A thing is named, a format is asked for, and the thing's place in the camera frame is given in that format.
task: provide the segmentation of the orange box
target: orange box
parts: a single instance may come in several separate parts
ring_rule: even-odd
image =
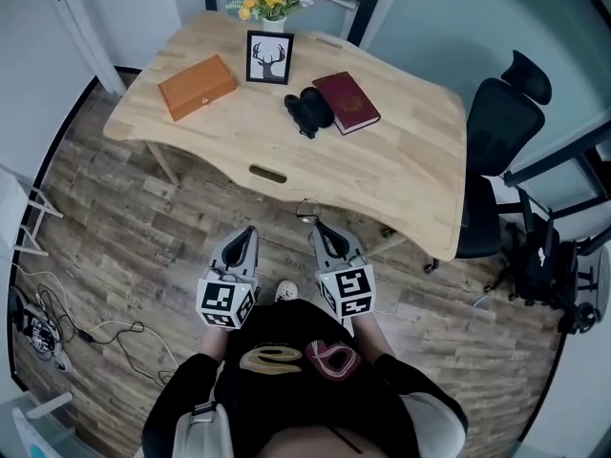
[[[218,54],[159,83],[170,115],[175,120],[233,92],[236,80]]]

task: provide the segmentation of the wooden table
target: wooden table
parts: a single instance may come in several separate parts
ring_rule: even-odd
[[[197,155],[241,186],[267,196],[313,198],[379,220],[402,235],[382,248],[405,236],[429,255],[451,260],[460,231],[466,162],[460,99],[319,33],[295,35],[287,86],[247,82],[246,31],[256,28],[216,12],[198,15],[138,76],[104,135],[146,141],[176,185],[179,179],[160,143]],[[235,75],[238,89],[175,123],[157,84],[215,53]],[[382,119],[346,136],[334,126],[313,140],[300,135],[284,108],[284,96],[341,71],[354,77]],[[256,167],[285,181],[259,176]]]

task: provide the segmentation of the red book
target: red book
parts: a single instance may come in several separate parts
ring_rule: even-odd
[[[335,125],[343,135],[380,120],[380,113],[348,72],[318,78],[312,83],[335,114]]]

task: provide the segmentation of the white sneaker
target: white sneaker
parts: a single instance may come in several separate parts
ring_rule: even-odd
[[[281,281],[276,289],[276,301],[294,301],[297,299],[299,292],[297,285],[290,280]]]

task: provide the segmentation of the flower vase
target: flower vase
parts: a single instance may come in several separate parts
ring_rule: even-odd
[[[284,32],[284,22],[286,22],[286,17],[280,20],[267,20],[263,18],[263,31],[264,32]]]

